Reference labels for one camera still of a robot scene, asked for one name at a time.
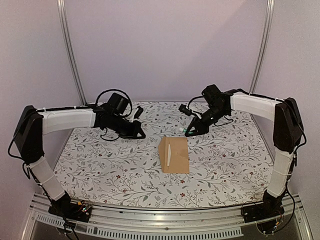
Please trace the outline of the brown kraft envelope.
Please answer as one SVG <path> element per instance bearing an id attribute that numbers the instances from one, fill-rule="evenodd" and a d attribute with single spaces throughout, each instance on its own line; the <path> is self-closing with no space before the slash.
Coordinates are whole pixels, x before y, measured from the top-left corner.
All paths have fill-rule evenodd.
<path id="1" fill-rule="evenodd" d="M 167 166 L 168 144 L 171 145 L 170 166 Z M 161 170 L 165 174 L 189 174 L 188 139 L 164 136 L 158 145 Z"/>

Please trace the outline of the cream letter paper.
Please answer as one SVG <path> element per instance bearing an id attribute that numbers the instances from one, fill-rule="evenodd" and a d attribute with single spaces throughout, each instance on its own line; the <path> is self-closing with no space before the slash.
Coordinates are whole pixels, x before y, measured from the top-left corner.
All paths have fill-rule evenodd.
<path id="1" fill-rule="evenodd" d="M 172 156 L 172 150 L 171 150 L 171 145 L 168 144 L 168 148 L 167 148 L 167 162 L 166 162 L 166 166 L 169 167 L 170 163 L 171 163 L 171 156 Z"/>

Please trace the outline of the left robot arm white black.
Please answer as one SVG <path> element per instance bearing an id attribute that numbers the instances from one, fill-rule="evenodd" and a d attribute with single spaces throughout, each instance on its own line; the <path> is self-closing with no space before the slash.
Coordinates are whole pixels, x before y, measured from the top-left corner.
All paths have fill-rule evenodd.
<path id="1" fill-rule="evenodd" d="M 143 108 L 133 107 L 127 93 L 119 89 L 102 92 L 111 93 L 107 102 L 56 108 L 35 108 L 28 105 L 23 109 L 10 146 L 16 145 L 27 178 L 33 178 L 47 197 L 55 203 L 55 209 L 63 216 L 74 213 L 71 198 L 63 189 L 46 160 L 43 136 L 76 128 L 99 128 L 112 130 L 118 138 L 128 140 L 145 139 L 146 135 L 138 118 Z"/>

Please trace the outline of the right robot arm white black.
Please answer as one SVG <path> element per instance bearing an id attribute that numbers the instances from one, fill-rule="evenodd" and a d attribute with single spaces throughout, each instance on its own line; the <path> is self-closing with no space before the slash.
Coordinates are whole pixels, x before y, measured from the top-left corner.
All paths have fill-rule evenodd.
<path id="1" fill-rule="evenodd" d="M 269 218 L 278 210 L 278 203 L 288 190 L 288 181 L 297 166 L 297 151 L 307 143 L 302 118 L 294 98 L 272 98 L 249 93 L 241 88 L 221 91 L 215 85 L 207 86 L 200 95 L 208 110 L 203 113 L 181 104 L 179 111 L 192 116 L 184 132 L 186 137 L 205 135 L 211 125 L 219 119 L 230 116 L 232 111 L 245 112 L 267 119 L 273 123 L 273 145 L 275 159 L 269 185 L 263 195 L 258 213 Z"/>

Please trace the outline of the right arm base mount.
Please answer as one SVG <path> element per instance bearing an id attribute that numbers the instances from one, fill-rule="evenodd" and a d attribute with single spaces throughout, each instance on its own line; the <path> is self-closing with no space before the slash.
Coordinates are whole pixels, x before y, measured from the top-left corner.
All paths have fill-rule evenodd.
<path id="1" fill-rule="evenodd" d="M 247 201 L 240 208 L 240 214 L 242 215 L 245 223 L 281 216 L 284 213 L 285 210 L 282 204 L 273 209 L 267 209 L 264 207 L 263 202 Z"/>

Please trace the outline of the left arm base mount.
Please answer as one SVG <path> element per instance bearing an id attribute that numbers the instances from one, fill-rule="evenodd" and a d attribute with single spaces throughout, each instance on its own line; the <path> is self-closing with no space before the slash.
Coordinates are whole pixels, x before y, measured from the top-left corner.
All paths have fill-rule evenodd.
<path id="1" fill-rule="evenodd" d="M 87 203 L 54 201 L 50 205 L 48 212 L 52 215 L 66 218 L 67 220 L 88 223 L 91 217 L 92 206 Z"/>

